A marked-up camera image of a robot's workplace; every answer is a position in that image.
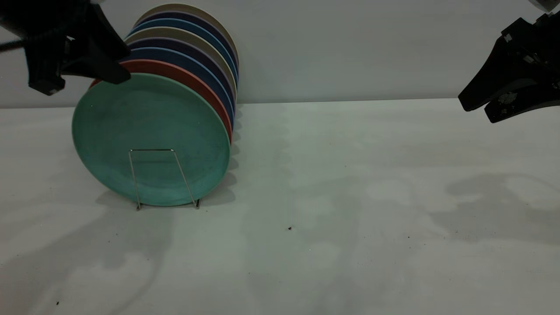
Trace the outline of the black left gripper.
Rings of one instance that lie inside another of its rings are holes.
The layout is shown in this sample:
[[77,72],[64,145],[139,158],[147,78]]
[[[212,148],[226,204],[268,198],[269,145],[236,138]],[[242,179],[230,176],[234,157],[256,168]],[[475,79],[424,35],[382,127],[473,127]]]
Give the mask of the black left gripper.
[[131,78],[120,64],[130,55],[130,48],[100,4],[90,0],[2,0],[0,5],[1,29],[14,36],[9,42],[32,42],[25,46],[30,88],[47,96],[64,89],[66,81],[60,75],[64,54],[65,74],[111,84]]

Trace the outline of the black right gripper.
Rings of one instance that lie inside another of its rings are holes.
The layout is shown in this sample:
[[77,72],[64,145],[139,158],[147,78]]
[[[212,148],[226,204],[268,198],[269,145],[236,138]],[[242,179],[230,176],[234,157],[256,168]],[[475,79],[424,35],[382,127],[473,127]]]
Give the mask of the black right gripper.
[[462,108],[484,106],[491,123],[532,110],[559,106],[560,16],[543,14],[534,24],[518,18],[496,40],[486,62],[459,93]]

